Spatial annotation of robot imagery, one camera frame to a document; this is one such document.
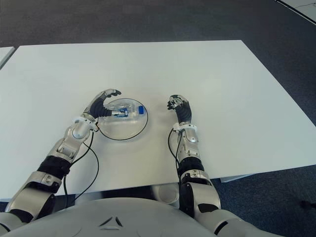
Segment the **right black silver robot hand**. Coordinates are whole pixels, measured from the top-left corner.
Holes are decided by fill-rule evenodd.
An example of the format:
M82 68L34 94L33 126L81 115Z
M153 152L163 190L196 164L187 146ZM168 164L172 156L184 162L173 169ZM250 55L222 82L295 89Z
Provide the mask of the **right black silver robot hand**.
M169 97L169 101L167 102L167 109L175 111L179 124L191 123L191 107L189 101L182 95L171 95Z

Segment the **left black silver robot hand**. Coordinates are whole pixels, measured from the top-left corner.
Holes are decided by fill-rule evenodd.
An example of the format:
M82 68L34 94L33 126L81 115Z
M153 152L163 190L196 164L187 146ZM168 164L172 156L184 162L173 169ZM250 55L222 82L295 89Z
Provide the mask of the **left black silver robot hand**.
M116 115L123 115L123 112L110 110L105 108L104 101L112 96L121 95L121 92L117 89L106 89L101 91L94 99L89 103L86 109L83 111L83 115L88 116L90 120L98 119L102 117L111 117Z

